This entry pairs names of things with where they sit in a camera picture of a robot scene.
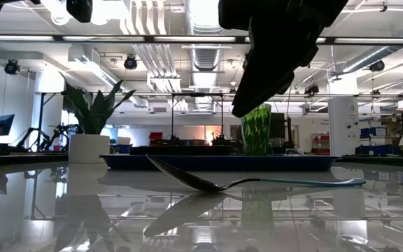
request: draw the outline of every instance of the table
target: table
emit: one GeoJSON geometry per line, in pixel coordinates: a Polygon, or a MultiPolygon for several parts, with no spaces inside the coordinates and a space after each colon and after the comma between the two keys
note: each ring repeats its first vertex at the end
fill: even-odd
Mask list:
{"type": "Polygon", "coordinates": [[[328,172],[197,172],[215,183],[251,176],[367,179],[360,188],[250,183],[206,195],[158,171],[66,162],[0,166],[1,251],[403,251],[398,171],[403,167],[342,162],[328,172]]]}

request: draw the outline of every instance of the spoon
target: spoon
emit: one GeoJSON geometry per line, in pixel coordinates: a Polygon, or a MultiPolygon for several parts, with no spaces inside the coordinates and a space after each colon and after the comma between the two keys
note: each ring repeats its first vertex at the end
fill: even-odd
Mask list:
{"type": "Polygon", "coordinates": [[[162,172],[169,175],[171,178],[176,179],[180,183],[187,185],[191,188],[195,188],[200,191],[204,191],[207,193],[218,193],[222,192],[226,189],[229,189],[233,186],[237,186],[246,182],[272,182],[272,183],[290,183],[290,184],[298,184],[298,185],[307,185],[307,186],[320,186],[320,187],[353,187],[353,186],[361,186],[366,183],[363,178],[352,178],[348,180],[342,181],[331,181],[331,182],[322,182],[322,181],[300,181],[300,180],[291,180],[291,179],[268,179],[268,178],[245,178],[237,181],[232,181],[227,185],[216,185],[210,181],[204,180],[197,176],[187,173],[179,168],[173,167],[166,162],[163,162],[156,157],[151,157],[147,155],[147,158],[162,172]]]}

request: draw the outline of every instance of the blue tray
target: blue tray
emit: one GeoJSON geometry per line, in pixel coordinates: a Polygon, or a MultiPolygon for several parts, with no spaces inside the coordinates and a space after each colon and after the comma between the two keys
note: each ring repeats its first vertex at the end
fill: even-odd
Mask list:
{"type": "MultiPolygon", "coordinates": [[[[101,155],[111,169],[158,171],[144,155],[101,155]]],[[[324,172],[336,157],[314,155],[270,155],[267,157],[230,156],[156,156],[185,171],[206,172],[324,172]]]]}

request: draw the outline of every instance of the white pillar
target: white pillar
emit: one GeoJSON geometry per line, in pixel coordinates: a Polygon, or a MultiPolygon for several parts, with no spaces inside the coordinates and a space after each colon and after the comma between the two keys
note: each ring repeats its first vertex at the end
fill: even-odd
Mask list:
{"type": "MultiPolygon", "coordinates": [[[[62,92],[64,90],[64,79],[55,70],[46,70],[36,73],[35,80],[35,92],[62,92]]],[[[38,127],[39,116],[41,107],[41,95],[35,94],[34,96],[34,108],[32,111],[32,127],[38,127]]],[[[48,136],[52,137],[54,134],[54,127],[59,125],[62,121],[62,108],[63,108],[63,96],[55,95],[43,106],[43,119],[41,124],[41,130],[48,136]]],[[[34,132],[29,138],[29,145],[35,142],[37,133],[34,132]]]]}
{"type": "MultiPolygon", "coordinates": [[[[329,82],[331,94],[354,95],[358,93],[354,74],[340,76],[341,80],[329,82]]],[[[358,101],[356,97],[337,97],[328,101],[330,119],[331,155],[354,155],[360,145],[358,101]]]]}

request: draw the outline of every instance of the green glass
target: green glass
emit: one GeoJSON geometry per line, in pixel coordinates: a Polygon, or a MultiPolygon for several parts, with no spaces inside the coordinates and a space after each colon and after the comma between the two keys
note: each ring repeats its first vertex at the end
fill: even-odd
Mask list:
{"type": "Polygon", "coordinates": [[[262,104],[242,117],[242,139],[245,155],[263,156],[268,153],[271,106],[262,104]]]}

